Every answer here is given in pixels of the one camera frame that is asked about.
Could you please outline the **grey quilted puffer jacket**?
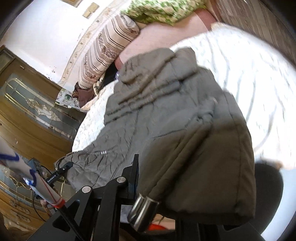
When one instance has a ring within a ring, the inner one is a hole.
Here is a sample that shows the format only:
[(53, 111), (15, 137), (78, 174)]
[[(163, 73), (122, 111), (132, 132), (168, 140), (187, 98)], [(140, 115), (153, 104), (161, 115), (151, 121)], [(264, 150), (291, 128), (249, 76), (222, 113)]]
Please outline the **grey quilted puffer jacket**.
[(251, 135), (233, 95), (191, 48), (130, 58), (109, 97), (104, 127), (63, 157), (72, 187), (106, 185), (139, 155), (137, 194), (168, 218), (241, 225), (256, 206)]

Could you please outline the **brown cloth pile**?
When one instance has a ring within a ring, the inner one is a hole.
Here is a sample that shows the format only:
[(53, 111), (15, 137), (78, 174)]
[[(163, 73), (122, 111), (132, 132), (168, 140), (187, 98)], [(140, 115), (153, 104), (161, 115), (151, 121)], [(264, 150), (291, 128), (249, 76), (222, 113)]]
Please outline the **brown cloth pile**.
[(72, 97), (78, 99), (79, 107), (82, 108), (87, 102), (91, 101), (95, 97), (93, 88), (82, 89), (77, 82), (72, 92)]

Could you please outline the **dark wooden cabinet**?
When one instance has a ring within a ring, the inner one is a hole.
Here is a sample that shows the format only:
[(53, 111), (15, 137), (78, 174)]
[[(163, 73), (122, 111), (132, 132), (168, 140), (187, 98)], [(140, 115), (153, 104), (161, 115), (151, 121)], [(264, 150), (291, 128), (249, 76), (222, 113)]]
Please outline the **dark wooden cabinet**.
[(1, 46), (1, 137), (47, 169), (72, 150), (86, 114), (56, 104), (61, 87)]

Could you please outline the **floral plastic bag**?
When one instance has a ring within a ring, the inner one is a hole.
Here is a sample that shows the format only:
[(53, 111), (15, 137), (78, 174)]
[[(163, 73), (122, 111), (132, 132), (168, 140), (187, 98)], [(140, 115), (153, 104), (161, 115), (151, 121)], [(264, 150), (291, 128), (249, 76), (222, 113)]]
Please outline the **floral plastic bag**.
[(73, 97), (72, 92), (63, 88), (59, 91), (55, 104), (65, 108), (80, 110), (78, 98)]

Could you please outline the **white paper wrapped rod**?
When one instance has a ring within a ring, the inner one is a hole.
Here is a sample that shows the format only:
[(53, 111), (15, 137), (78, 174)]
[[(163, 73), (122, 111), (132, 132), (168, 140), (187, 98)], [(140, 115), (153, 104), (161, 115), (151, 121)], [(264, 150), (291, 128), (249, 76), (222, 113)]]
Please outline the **white paper wrapped rod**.
[(65, 200), (1, 138), (1, 165), (19, 174), (42, 199), (60, 209)]

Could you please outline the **striped floral pillow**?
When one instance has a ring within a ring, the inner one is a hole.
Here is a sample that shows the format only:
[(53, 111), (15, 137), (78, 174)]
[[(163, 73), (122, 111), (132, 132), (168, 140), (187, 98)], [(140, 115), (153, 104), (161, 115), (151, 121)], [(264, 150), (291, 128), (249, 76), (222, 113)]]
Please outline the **striped floral pillow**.
[(83, 57), (79, 87), (90, 89), (139, 34), (138, 25), (126, 15), (119, 14), (109, 20)]

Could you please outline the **white leaf print duvet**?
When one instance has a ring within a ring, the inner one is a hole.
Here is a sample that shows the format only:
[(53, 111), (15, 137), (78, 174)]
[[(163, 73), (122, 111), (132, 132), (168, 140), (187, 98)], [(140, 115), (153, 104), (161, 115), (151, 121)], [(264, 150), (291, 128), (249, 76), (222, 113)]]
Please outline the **white leaf print duvet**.
[(197, 64), (238, 103), (251, 133), (255, 157), (295, 168), (295, 68), (274, 47), (230, 25), (172, 45), (190, 47)]

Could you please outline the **green patterned blanket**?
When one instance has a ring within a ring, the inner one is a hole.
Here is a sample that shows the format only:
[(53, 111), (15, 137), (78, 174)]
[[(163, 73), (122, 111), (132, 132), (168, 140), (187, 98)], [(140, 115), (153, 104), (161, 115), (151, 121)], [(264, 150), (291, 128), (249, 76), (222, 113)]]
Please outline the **green patterned blanket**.
[(201, 0), (138, 0), (128, 1), (120, 12), (143, 24), (158, 22), (172, 26), (205, 7), (206, 1)]

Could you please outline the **small gold wall plaque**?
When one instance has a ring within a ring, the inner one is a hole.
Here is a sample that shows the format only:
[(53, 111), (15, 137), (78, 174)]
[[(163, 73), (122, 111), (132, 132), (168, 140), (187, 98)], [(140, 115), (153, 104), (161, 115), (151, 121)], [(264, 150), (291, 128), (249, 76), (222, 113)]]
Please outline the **small gold wall plaque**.
[(82, 0), (62, 0), (62, 1), (76, 8), (79, 6)]

